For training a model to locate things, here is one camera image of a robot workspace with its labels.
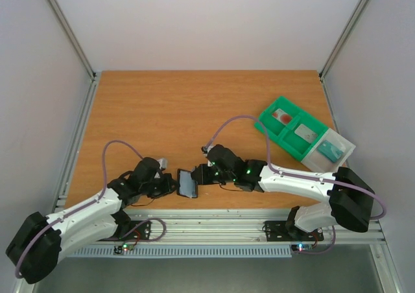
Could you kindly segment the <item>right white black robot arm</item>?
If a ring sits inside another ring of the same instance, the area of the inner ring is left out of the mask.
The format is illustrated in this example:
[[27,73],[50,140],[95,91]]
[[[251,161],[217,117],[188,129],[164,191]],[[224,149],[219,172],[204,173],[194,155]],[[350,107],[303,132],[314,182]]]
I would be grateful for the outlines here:
[[191,172],[197,185],[232,182],[246,192],[286,193],[315,200],[315,205],[296,206],[290,210],[286,230],[294,239],[318,228],[335,225],[365,233],[373,220],[375,192],[347,167],[340,167],[335,172],[306,172],[258,159],[243,160],[222,145],[203,151],[207,163]]

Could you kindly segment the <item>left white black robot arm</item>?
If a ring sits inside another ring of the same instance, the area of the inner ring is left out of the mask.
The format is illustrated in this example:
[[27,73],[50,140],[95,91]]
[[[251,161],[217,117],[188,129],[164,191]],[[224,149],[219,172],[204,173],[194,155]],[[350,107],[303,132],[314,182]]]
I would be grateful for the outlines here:
[[144,158],[134,170],[106,183],[103,190],[77,205],[49,215],[29,215],[6,249],[16,277],[34,284],[85,245],[126,241],[144,223],[133,222],[125,208],[143,196],[155,200],[178,188],[172,174],[163,172],[160,161]]

